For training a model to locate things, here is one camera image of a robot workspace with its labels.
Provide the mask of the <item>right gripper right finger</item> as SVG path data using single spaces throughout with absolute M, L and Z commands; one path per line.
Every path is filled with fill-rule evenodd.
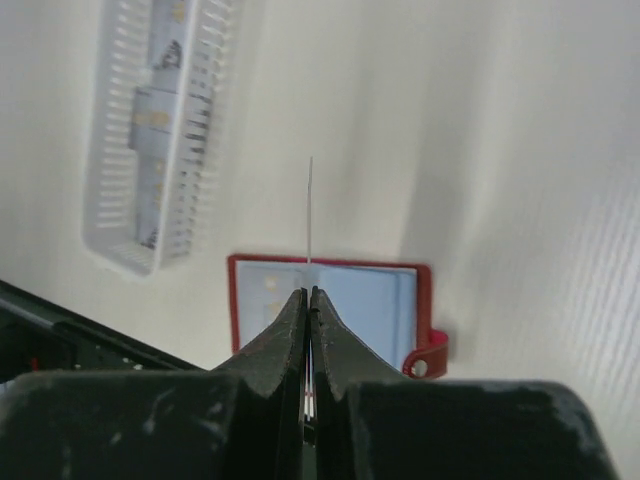
M 554 382 L 415 380 L 315 289 L 309 307 L 321 479 L 613 479 L 582 400 Z

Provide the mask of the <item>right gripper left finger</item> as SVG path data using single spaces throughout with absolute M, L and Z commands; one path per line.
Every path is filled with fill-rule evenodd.
M 306 294 L 213 370 L 47 370 L 1 383 L 5 479 L 299 479 Z

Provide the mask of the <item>red leather card holder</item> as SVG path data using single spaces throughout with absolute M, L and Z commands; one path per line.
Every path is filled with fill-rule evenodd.
M 227 259 L 232 350 L 241 348 L 237 268 L 242 262 L 279 264 L 299 271 L 302 257 L 232 254 Z M 448 335 L 432 325 L 433 275 L 420 263 L 312 259 L 313 287 L 324 290 L 342 322 L 388 364 L 413 378 L 435 379 L 448 369 Z

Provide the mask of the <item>white plastic basket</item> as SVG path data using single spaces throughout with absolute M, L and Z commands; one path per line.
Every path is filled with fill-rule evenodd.
M 237 1 L 108 1 L 101 16 L 82 237 L 145 278 L 203 240 Z

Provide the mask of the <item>silver card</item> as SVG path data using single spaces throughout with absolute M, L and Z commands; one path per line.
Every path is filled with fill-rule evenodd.
M 280 313 L 302 274 L 279 264 L 242 262 L 237 268 L 238 326 L 244 347 Z

